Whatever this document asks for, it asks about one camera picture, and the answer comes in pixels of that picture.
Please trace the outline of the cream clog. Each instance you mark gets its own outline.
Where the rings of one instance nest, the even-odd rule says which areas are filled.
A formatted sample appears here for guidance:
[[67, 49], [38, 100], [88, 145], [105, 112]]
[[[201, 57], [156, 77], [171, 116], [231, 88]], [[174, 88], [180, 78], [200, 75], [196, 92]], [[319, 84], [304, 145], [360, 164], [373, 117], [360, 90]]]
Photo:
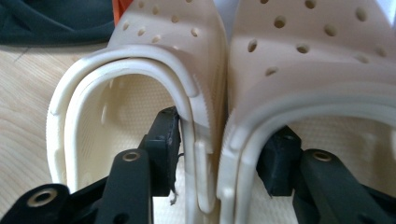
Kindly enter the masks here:
[[396, 196], [396, 0], [239, 0], [229, 60], [219, 224], [295, 222], [255, 170], [285, 125]]
[[73, 191], [108, 175], [157, 112], [175, 106], [184, 150], [184, 224], [217, 224], [227, 40], [213, 0], [134, 0], [105, 49], [75, 62], [49, 103], [50, 175]]

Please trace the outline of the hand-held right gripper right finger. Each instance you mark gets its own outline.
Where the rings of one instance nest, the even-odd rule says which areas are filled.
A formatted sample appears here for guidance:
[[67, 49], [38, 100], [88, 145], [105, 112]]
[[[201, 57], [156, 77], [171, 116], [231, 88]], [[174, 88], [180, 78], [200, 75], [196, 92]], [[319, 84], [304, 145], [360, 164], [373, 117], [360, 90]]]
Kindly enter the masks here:
[[301, 138], [284, 126], [262, 148], [256, 171], [270, 196], [291, 195], [291, 175], [301, 158], [301, 144]]

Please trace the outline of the black flip-flop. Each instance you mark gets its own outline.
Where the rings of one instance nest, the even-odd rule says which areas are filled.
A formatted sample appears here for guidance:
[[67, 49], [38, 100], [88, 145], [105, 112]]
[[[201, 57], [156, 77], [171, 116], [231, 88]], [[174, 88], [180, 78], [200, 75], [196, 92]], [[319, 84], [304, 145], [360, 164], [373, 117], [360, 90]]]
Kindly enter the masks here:
[[0, 0], [0, 45], [88, 45], [113, 30], [111, 0]]

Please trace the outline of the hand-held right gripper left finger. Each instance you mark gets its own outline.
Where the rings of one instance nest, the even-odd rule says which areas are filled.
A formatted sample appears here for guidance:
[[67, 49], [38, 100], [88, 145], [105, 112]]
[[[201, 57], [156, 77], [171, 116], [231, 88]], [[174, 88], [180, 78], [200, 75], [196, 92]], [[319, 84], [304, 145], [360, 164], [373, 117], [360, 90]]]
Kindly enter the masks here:
[[176, 170], [180, 149], [179, 115], [174, 106], [161, 110], [139, 147], [147, 151], [151, 194], [168, 196], [176, 191]]

